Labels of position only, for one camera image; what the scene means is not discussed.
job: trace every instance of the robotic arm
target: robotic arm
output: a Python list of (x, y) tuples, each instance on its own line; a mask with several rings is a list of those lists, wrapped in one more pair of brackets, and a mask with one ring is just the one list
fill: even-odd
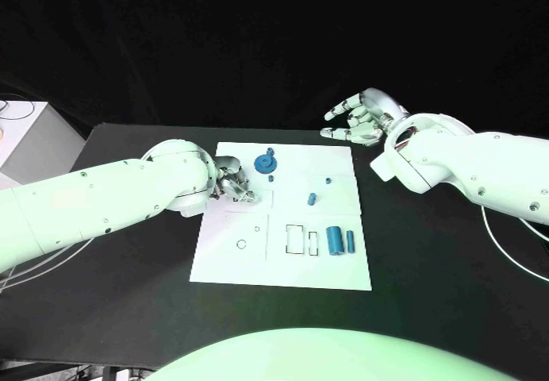
[(381, 142), (384, 153), (371, 164), (380, 177), (397, 177), (417, 193), (450, 183), (476, 204), (549, 223), (549, 141), (506, 133), (475, 133), (445, 114), (411, 115), (384, 91), (370, 88), (325, 115), (329, 121), (352, 110), (351, 129), (321, 135), (365, 146)]
[(0, 191), (0, 272), (81, 241), (155, 217), (184, 217), (227, 194), (256, 202), (237, 158), (211, 155), (189, 141), (168, 140), (143, 160), (123, 160)]

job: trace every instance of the blue object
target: blue object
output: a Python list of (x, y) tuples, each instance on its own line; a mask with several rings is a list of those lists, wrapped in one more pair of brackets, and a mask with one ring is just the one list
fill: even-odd
[(348, 252), (355, 253), (355, 234), (348, 230)]
[(347, 251), (344, 250), (342, 229), (339, 226), (326, 228), (326, 235), (329, 236), (329, 250), (332, 256), (339, 256)]
[(273, 148), (267, 150), (267, 154), (259, 156), (254, 162), (254, 167), (260, 173), (267, 175), (277, 169), (277, 159), (274, 158), (276, 151)]
[(316, 193), (312, 193), (311, 195), (309, 195), (309, 202), (308, 202), (308, 204), (309, 205), (315, 205), (315, 200), (318, 199), (318, 195), (316, 195)]

